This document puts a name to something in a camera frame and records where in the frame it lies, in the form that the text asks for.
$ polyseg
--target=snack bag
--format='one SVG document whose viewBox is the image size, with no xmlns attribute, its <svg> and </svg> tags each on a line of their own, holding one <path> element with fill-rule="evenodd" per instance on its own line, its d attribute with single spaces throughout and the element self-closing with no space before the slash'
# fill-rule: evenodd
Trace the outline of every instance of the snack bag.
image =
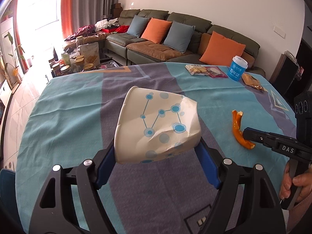
<svg viewBox="0 0 312 234">
<path fill-rule="evenodd" d="M 195 64 L 189 64 L 189 65 L 185 65 L 185 68 L 190 72 L 191 75 L 208 76 L 208 71 L 206 67 L 195 65 Z"/>
<path fill-rule="evenodd" d="M 224 77 L 224 78 L 228 78 L 228 76 L 221 70 L 219 69 L 217 66 L 209 66 L 209 67 L 205 67 L 209 73 L 209 76 L 215 78 L 215 77 Z"/>
<path fill-rule="evenodd" d="M 85 58 L 85 65 L 92 63 L 95 67 L 100 65 L 99 61 L 99 43 L 81 45 L 80 54 Z"/>
<path fill-rule="evenodd" d="M 63 53 L 63 54 L 61 54 L 61 56 L 62 56 L 62 58 L 63 58 L 63 60 L 64 60 L 66 65 L 70 65 L 71 64 L 71 60 L 70 60 L 69 54 Z"/>
<path fill-rule="evenodd" d="M 257 90 L 264 91 L 264 88 L 260 84 L 259 80 L 254 78 L 252 75 L 244 73 L 241 78 L 243 79 L 244 83 L 248 86 L 251 86 L 252 88 L 255 88 Z"/>
</svg>

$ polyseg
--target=wall socket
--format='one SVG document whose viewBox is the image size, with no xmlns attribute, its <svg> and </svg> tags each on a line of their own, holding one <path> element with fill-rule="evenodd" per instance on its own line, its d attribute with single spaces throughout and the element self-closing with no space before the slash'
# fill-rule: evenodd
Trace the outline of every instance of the wall socket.
<svg viewBox="0 0 312 234">
<path fill-rule="evenodd" d="M 283 39 L 285 39 L 286 33 L 284 33 L 282 29 L 278 28 L 277 26 L 274 26 L 273 31 L 276 32 L 276 33 L 277 33 L 279 36 L 281 36 Z"/>
</svg>

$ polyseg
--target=potted plant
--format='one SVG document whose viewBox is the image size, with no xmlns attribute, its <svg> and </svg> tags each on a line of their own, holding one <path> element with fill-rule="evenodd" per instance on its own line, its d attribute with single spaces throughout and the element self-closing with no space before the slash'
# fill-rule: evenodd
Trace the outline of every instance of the potted plant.
<svg viewBox="0 0 312 234">
<path fill-rule="evenodd" d="M 7 35 L 5 35 L 4 37 L 8 37 L 9 40 L 10 40 L 10 42 L 11 42 L 12 54 L 8 54 L 8 55 L 10 55 L 10 56 L 12 57 L 13 63 L 14 63 L 14 64 L 12 65 L 11 63 L 8 63 L 8 62 L 7 62 L 7 63 L 4 65 L 4 68 L 5 68 L 5 70 L 7 70 L 7 66 L 8 66 L 8 65 L 11 65 L 11 66 L 14 68 L 14 69 L 13 69 L 13 76 L 15 76 L 17 82 L 18 82 L 19 84 L 21 84 L 21 77 L 20 77 L 20 75 L 19 75 L 19 73 L 18 73 L 18 66 L 19 66 L 19 64 L 18 64 L 18 51 L 22 51 L 23 53 L 25 53 L 25 52 L 24 52 L 24 49 L 21 47 L 21 45 L 18 45 L 15 49 L 13 49 L 13 37 L 12 37 L 12 35 L 10 34 L 10 32 L 7 32 Z M 25 60 L 23 54 L 21 54 L 19 57 L 20 57 L 22 60 Z"/>
<path fill-rule="evenodd" d="M 2 15 L 3 21 L 7 20 L 11 14 L 12 14 L 11 10 L 5 11 L 4 14 Z"/>
</svg>

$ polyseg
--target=tablecloth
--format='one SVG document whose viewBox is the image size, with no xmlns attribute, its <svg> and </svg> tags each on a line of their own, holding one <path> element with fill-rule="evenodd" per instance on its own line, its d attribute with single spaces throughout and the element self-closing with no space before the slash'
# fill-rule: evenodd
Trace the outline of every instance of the tablecloth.
<svg viewBox="0 0 312 234">
<path fill-rule="evenodd" d="M 16 197 L 24 230 L 48 173 L 55 164 L 79 165 L 106 148 L 114 137 L 119 112 L 132 86 L 174 92 L 198 102 L 202 137 L 238 165 L 261 163 L 276 192 L 287 158 L 256 144 L 246 150 L 232 135 L 232 113 L 243 111 L 246 127 L 295 137 L 294 112 L 262 76 L 262 92 L 230 78 L 191 76 L 183 63 L 110 68 L 52 79 L 27 122 L 18 154 Z M 220 67 L 227 72 L 227 67 Z M 99 190 L 117 233 L 197 233 L 217 191 L 208 184 L 194 150 L 174 158 L 140 164 L 116 164 Z M 239 187 L 228 228 L 234 227 L 243 188 Z M 73 198 L 80 226 L 88 229 Z"/>
</svg>

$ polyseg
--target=sofa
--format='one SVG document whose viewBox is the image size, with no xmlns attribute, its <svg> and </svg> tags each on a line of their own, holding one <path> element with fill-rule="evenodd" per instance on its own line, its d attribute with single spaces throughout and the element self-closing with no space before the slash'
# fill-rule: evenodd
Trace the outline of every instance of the sofa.
<svg viewBox="0 0 312 234">
<path fill-rule="evenodd" d="M 169 11 L 158 10 L 123 10 L 119 17 L 119 24 L 121 26 L 129 26 L 135 15 L 145 18 L 157 18 L 165 20 Z M 105 48 L 113 51 L 116 54 L 124 57 L 128 65 L 127 46 L 132 43 L 139 43 L 147 41 L 142 38 L 129 35 L 127 33 L 112 34 L 109 38 L 106 38 Z"/>
<path fill-rule="evenodd" d="M 265 77 L 263 69 L 255 67 L 254 62 L 258 56 L 260 45 L 252 39 L 227 29 L 222 26 L 212 25 L 212 22 L 203 18 L 192 15 L 180 14 L 168 11 L 158 10 L 125 10 L 122 11 L 119 18 L 120 25 L 130 25 L 134 16 L 157 18 L 167 21 L 176 21 L 178 23 L 195 26 L 195 31 L 191 37 L 191 41 L 184 54 L 170 47 L 163 45 L 164 39 L 160 44 L 145 40 L 140 37 L 135 37 L 127 33 L 113 34 L 107 37 L 105 47 L 113 51 L 128 61 L 134 64 L 148 64 L 157 62 L 179 62 L 205 65 L 199 61 L 205 52 L 209 39 L 213 31 L 232 39 L 238 43 L 246 45 L 243 59 L 248 62 L 248 72 L 256 73 Z"/>
</svg>

